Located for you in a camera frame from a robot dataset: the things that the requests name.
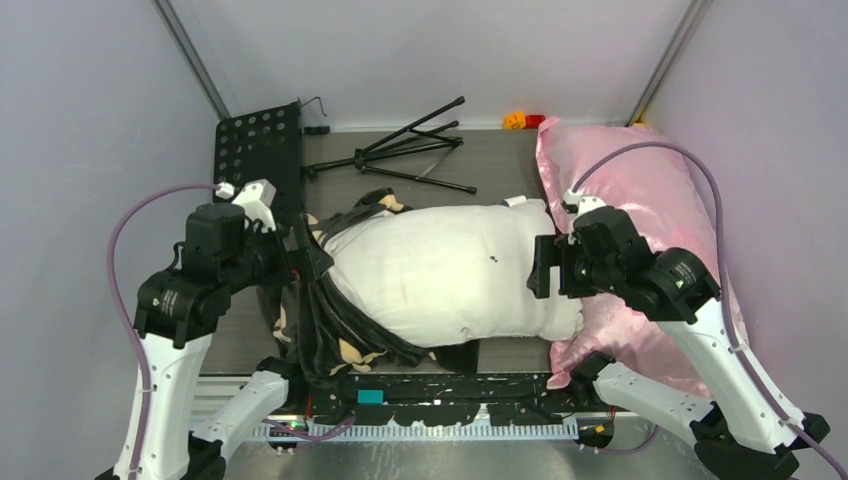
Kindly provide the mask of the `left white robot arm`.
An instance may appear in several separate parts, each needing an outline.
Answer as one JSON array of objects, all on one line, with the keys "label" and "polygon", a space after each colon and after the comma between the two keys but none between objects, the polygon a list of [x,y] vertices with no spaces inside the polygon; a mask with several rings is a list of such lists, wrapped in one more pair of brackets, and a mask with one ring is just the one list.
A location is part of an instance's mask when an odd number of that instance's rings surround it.
[{"label": "left white robot arm", "polygon": [[293,414],[305,405],[302,368],[272,356],[206,420],[191,422],[201,367],[233,296],[296,280],[301,262],[316,252],[303,226],[285,230],[275,219],[269,181],[222,182],[212,192],[215,201],[187,217],[170,264],[139,287],[134,313],[111,287],[138,375],[124,445],[108,479],[220,479],[256,427],[277,410]]}]

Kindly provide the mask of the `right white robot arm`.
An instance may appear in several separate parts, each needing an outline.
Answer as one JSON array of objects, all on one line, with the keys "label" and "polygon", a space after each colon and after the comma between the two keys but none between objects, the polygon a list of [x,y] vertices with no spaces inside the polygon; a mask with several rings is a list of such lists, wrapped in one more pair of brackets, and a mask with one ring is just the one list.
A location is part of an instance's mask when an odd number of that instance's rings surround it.
[{"label": "right white robot arm", "polygon": [[682,248],[651,250],[626,211],[597,197],[568,192],[564,206],[572,230],[537,237],[528,288],[539,298],[620,298],[673,340],[710,392],[671,388],[594,351],[572,371],[574,403],[642,416],[689,445],[719,479],[791,478],[796,452],[819,446],[829,424],[797,408],[741,346],[705,264]]}]

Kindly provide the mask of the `black floral pillowcase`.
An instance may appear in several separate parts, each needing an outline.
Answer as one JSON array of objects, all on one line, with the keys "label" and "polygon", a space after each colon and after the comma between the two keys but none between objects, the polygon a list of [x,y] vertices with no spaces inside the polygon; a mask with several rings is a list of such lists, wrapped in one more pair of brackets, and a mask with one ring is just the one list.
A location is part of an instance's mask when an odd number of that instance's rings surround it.
[{"label": "black floral pillowcase", "polygon": [[309,245],[324,262],[315,280],[296,280],[289,285],[263,284],[256,288],[262,318],[276,338],[280,356],[298,365],[306,381],[328,387],[352,370],[367,372],[385,358],[400,366],[416,367],[430,358],[457,374],[476,374],[480,342],[463,340],[454,345],[421,347],[401,339],[379,325],[352,296],[332,280],[331,266],[339,266],[326,251],[331,240],[378,214],[391,217],[411,211],[400,203],[390,187],[364,194],[354,206],[318,220],[302,214],[298,224],[309,232]]}]

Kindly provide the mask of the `white pillow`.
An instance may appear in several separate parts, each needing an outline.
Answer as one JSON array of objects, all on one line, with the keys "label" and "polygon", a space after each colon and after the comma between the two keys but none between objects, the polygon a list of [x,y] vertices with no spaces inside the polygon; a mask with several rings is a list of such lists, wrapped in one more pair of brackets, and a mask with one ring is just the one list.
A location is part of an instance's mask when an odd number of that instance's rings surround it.
[{"label": "white pillow", "polygon": [[494,337],[570,340],[578,300],[527,286],[535,239],[555,231],[541,199],[376,213],[332,236],[329,276],[368,318],[418,347]]}]

